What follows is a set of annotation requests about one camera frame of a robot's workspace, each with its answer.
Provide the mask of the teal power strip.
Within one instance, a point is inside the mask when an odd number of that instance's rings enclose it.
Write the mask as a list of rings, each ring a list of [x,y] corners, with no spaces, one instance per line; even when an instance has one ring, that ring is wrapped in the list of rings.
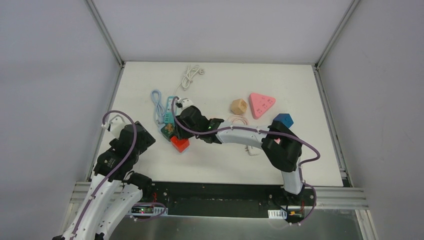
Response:
[[[172,112],[172,102],[173,102],[174,96],[169,96],[167,98],[167,105],[166,105],[166,111],[163,118],[164,124],[174,124],[174,117],[173,115],[179,114],[179,108],[174,105],[174,111]]]

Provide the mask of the green patterned small adapter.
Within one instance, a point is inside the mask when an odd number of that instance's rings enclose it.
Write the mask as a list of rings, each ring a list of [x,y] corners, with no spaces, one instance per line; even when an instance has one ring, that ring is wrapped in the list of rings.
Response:
[[[161,129],[160,132],[162,136],[168,141],[171,141],[171,138],[175,136],[175,126],[173,123],[165,123]]]

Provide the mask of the red small adapter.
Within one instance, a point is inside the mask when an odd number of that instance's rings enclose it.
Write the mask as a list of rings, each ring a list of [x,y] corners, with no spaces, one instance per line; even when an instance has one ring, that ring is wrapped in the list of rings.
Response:
[[[178,139],[176,136],[173,136],[170,142],[179,153],[183,153],[190,146],[188,139]]]

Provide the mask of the yellow plug adapter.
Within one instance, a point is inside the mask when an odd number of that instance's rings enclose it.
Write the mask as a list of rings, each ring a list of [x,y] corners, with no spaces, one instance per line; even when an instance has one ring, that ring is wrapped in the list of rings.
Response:
[[[240,116],[246,113],[247,108],[248,108],[248,103],[242,98],[233,100],[230,105],[231,112],[234,113],[235,115],[240,115]]]

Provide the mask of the pink triangular power strip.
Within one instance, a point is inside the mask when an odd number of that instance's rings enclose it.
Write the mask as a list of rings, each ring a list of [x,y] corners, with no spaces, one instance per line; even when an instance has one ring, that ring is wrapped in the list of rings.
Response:
[[[274,97],[255,92],[249,95],[248,100],[252,117],[255,120],[262,117],[276,103]]]

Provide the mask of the blue cube plug adapter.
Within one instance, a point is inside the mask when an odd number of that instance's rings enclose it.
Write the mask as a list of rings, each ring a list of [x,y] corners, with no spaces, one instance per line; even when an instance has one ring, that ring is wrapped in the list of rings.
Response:
[[[290,128],[294,124],[289,113],[279,113],[273,120],[283,123],[287,128]]]

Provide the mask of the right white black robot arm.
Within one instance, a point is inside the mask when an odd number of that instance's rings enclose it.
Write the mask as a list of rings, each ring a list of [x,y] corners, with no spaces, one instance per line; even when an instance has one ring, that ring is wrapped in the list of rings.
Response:
[[[173,118],[178,139],[195,137],[208,144],[240,144],[262,150],[271,165],[281,171],[284,200],[290,205],[303,200],[303,184],[298,168],[303,144],[280,121],[252,126],[221,118],[208,119],[194,105],[186,107]]]

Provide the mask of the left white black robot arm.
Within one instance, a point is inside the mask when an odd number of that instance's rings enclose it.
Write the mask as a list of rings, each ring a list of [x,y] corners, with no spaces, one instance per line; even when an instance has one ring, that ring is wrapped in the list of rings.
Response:
[[[74,220],[56,240],[108,240],[134,204],[152,198],[152,179],[132,169],[155,138],[139,121],[124,124],[114,120],[109,129],[115,138],[98,157]]]

